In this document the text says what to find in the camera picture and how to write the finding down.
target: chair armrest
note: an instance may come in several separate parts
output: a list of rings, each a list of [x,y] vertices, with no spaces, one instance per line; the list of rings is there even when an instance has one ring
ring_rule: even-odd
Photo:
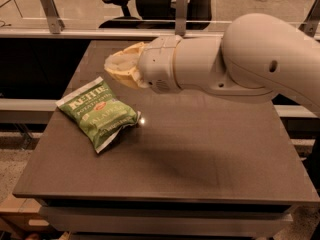
[[[126,6],[130,0],[102,0],[105,4],[114,4],[118,6]]]

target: concrete floor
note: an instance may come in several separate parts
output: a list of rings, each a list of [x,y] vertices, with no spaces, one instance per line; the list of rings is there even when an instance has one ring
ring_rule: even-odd
[[[0,0],[0,6],[8,0]],[[60,16],[68,29],[96,29],[103,21],[121,15],[116,6],[101,0],[55,0]],[[314,0],[213,0],[213,20],[206,31],[223,31],[228,24],[246,13],[274,15],[294,25],[303,21]],[[134,16],[138,16],[130,2]],[[17,28],[47,28],[39,0],[16,0],[0,7],[0,19]],[[310,153],[312,143],[293,141],[299,153]],[[32,149],[20,150],[23,139],[18,133],[0,134],[0,202],[11,193],[21,175]],[[276,240],[308,240],[320,221],[318,207],[300,207],[293,214],[294,223],[279,232]]]

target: green bag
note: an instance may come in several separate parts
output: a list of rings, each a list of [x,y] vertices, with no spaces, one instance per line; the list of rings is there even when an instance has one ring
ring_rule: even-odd
[[[126,126],[137,124],[140,112],[116,99],[98,77],[56,102],[92,141],[97,153],[107,147]]]

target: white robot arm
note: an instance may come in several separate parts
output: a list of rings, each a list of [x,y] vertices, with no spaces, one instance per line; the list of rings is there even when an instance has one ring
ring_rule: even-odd
[[[198,89],[241,102],[280,93],[320,116],[320,44],[272,16],[242,16],[222,38],[159,37],[137,68],[158,93]]]

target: table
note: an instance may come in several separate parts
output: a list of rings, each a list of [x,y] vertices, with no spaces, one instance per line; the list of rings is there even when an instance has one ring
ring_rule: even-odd
[[[133,43],[92,41],[66,94],[102,76],[145,123],[125,129],[98,155],[56,110],[16,197],[39,200],[41,214],[58,230],[91,233],[74,239],[93,233],[270,237],[292,221],[296,207],[319,204],[271,102],[121,86],[104,72],[104,60]]]

